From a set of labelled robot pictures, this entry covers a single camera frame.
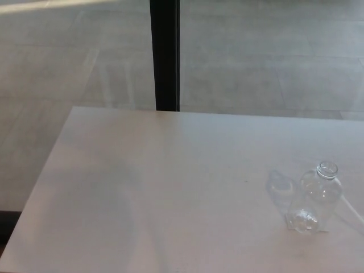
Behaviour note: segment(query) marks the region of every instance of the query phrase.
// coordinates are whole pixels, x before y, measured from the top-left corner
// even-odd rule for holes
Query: white surface
[[[364,228],[288,231],[269,177],[339,166],[364,214],[364,123],[76,107],[1,271],[364,272]]]

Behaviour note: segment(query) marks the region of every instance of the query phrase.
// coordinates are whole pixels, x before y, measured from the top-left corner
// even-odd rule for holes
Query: clear plastic bottle
[[[291,228],[308,234],[325,228],[342,196],[337,171],[334,163],[321,162],[316,170],[303,174],[287,213]]]

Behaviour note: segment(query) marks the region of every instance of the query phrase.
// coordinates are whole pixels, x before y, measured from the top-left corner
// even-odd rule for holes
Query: floor tile
[[[1,210],[25,204],[71,107],[70,102],[24,101],[23,110],[0,148],[0,187],[10,200],[9,204],[1,203],[5,206]]]
[[[301,111],[282,109],[249,109],[219,106],[188,106],[181,105],[182,112],[234,114],[234,115],[261,115],[268,117],[291,117],[291,118],[321,118],[342,119],[339,111]]]
[[[364,22],[306,20],[301,25],[317,56],[364,56]]]
[[[352,121],[364,121],[364,112],[348,112],[340,111],[343,119],[349,119]]]
[[[101,51],[82,101],[111,105],[155,105],[151,52],[110,49]]]
[[[260,18],[331,18],[330,3],[322,0],[258,0]]]
[[[79,12],[34,9],[1,14],[0,43],[64,46],[65,35]]]
[[[98,51],[0,46],[0,97],[77,100]]]
[[[276,58],[286,107],[296,110],[364,110],[364,73],[357,59]]]
[[[23,102],[19,100],[0,98],[0,147],[13,127]]]
[[[362,0],[324,0],[331,17],[336,20],[364,20],[364,2]]]
[[[181,88],[184,105],[284,108],[274,69],[261,67],[261,63],[242,67],[186,65]]]
[[[252,17],[256,16],[258,2],[256,0],[184,0],[181,1],[181,14],[223,15]]]
[[[87,48],[152,47],[150,16],[143,13],[82,11],[68,31],[68,45]]]
[[[181,55],[312,55],[304,29],[280,19],[185,16]]]

